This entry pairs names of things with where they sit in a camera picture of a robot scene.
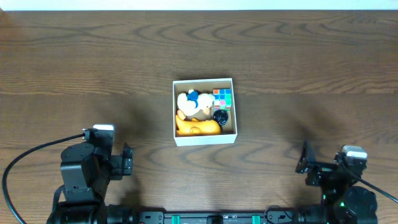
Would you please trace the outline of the orange plastic duck toy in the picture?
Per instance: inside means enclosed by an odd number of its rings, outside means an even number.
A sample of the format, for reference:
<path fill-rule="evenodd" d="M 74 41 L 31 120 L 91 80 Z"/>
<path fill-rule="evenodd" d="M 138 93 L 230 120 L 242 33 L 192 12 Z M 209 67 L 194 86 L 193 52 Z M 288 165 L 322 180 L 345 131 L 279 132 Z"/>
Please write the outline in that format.
<path fill-rule="evenodd" d="M 176 115 L 175 122 L 177 125 L 176 133 L 178 136 L 221 134 L 221 127 L 214 120 L 199 121 L 196 118 L 193 118 L 191 121 L 185 121 Z"/>

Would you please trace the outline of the plush yellow duck toy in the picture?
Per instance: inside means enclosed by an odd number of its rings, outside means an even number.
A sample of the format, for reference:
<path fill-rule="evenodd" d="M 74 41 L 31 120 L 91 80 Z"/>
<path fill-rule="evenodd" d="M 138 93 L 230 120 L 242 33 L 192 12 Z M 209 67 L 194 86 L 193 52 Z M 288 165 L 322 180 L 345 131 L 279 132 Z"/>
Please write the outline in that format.
<path fill-rule="evenodd" d="M 190 89 L 188 93 L 180 93 L 177 97 L 177 116 L 184 120 L 199 111 L 209 115 L 214 101 L 215 96 L 211 93 L 199 93 L 194 89 Z"/>

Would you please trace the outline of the black round wheel toy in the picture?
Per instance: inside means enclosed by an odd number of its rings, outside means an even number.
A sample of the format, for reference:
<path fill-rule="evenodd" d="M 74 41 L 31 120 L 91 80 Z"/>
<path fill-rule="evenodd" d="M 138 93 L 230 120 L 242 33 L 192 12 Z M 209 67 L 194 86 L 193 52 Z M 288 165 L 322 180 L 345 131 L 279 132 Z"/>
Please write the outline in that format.
<path fill-rule="evenodd" d="M 216 110 L 213 113 L 213 119 L 220 125 L 224 126 L 228 120 L 229 120 L 229 115 L 227 110 Z"/>

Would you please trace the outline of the colourful puzzle cube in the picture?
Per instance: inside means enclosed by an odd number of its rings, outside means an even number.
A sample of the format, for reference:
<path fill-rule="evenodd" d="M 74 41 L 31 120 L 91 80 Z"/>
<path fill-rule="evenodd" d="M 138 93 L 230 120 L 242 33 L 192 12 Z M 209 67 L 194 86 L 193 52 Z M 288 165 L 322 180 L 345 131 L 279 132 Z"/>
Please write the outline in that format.
<path fill-rule="evenodd" d="M 213 95 L 215 100 L 213 101 L 214 110 L 230 110 L 232 106 L 232 94 L 231 90 L 228 89 L 214 89 Z"/>

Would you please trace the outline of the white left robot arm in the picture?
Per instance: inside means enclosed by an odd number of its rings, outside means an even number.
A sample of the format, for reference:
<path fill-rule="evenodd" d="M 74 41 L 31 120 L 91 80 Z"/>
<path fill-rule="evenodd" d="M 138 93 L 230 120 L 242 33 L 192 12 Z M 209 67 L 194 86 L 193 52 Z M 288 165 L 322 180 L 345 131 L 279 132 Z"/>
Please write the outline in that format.
<path fill-rule="evenodd" d="M 110 145 L 83 142 L 62 152 L 63 185 L 54 193 L 47 223 L 139 222 L 131 207 L 105 204 L 109 183 L 132 174 L 133 149 L 125 144 L 119 156 L 113 156 L 111 150 Z"/>

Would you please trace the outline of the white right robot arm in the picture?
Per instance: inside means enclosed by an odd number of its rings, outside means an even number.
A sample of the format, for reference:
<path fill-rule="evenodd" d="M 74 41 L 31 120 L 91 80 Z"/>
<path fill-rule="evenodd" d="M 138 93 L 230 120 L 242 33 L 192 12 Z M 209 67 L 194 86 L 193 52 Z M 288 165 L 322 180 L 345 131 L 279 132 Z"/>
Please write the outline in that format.
<path fill-rule="evenodd" d="M 332 163 L 320 162 L 305 141 L 295 172 L 307 174 L 305 183 L 321 188 L 318 205 L 300 207 L 294 212 L 295 223 L 377 223 L 374 192 L 357 186 L 368 161 L 360 146 L 344 145 Z"/>

